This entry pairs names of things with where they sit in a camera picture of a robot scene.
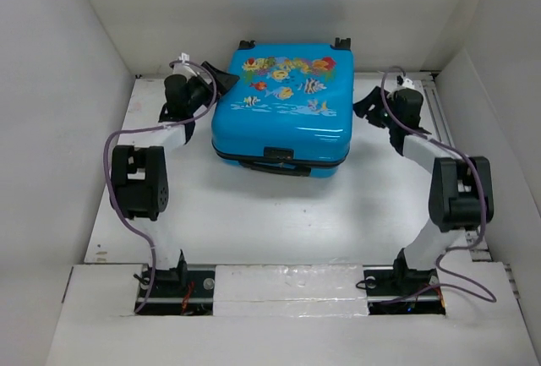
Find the blue kids suitcase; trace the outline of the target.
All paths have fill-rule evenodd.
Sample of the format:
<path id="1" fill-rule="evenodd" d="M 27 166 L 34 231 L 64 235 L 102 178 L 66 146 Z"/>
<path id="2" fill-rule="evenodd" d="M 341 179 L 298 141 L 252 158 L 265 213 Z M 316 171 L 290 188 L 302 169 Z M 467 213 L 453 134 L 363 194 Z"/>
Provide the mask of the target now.
<path id="1" fill-rule="evenodd" d="M 354 56 L 334 43 L 240 41 L 228 68 L 238 82 L 216 104 L 212 146 L 258 172 L 329 178 L 352 139 Z"/>

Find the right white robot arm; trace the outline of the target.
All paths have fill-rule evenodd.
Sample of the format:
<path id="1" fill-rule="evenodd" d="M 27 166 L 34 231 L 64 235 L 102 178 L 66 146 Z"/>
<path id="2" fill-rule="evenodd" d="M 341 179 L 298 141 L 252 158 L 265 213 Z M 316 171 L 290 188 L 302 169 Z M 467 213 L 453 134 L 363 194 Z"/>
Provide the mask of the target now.
<path id="1" fill-rule="evenodd" d="M 438 285 L 445 254 L 458 250 L 461 230 L 473 231 L 494 216 L 489 160 L 461 156 L 432 138 L 420 125 L 424 103 L 414 88 L 401 86 L 388 92 L 379 86 L 353 106 L 357 117 L 385 128 L 391 146 L 431 176 L 429 219 L 415 239 L 401 249 L 390 269 L 367 269 L 359 286 L 370 296 L 406 300 Z"/>

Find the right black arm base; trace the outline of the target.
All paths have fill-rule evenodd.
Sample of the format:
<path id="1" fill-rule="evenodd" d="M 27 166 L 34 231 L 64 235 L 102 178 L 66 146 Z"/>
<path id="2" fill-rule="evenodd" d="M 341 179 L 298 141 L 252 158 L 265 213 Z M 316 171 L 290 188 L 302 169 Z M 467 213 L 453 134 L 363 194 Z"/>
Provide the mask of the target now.
<path id="1" fill-rule="evenodd" d="M 445 315 L 434 267 L 411 270 L 398 256 L 392 266 L 365 267 L 355 287 L 366 292 L 369 315 Z"/>

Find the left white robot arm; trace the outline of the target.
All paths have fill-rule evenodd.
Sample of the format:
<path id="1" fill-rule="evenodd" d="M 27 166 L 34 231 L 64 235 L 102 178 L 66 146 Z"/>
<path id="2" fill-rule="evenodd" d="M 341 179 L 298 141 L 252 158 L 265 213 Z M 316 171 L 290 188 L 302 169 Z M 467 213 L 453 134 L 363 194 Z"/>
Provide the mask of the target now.
<path id="1" fill-rule="evenodd" d="M 172 74 L 164 80 L 165 102 L 158 122 L 110 134 L 102 160 L 113 210 L 150 248 L 150 264 L 139 282 L 146 291 L 159 282 L 168 294 L 176 296 L 188 287 L 189 276 L 183 252 L 173 248 L 160 218 L 170 199 L 167 154 L 191 140 L 196 121 L 240 78 L 208 62 L 175 60 L 170 66 Z"/>

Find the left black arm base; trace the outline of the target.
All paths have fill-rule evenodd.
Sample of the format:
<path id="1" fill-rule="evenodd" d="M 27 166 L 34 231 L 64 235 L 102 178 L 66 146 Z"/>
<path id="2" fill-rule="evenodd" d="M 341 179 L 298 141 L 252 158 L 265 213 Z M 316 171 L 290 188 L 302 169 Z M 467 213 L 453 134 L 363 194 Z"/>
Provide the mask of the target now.
<path id="1" fill-rule="evenodd" d="M 143 316 L 211 316 L 213 315 L 216 267 L 189 265 L 180 254 L 176 267 L 157 270 L 150 284 L 151 268 L 143 267 L 134 279 L 139 290 L 134 312 Z"/>

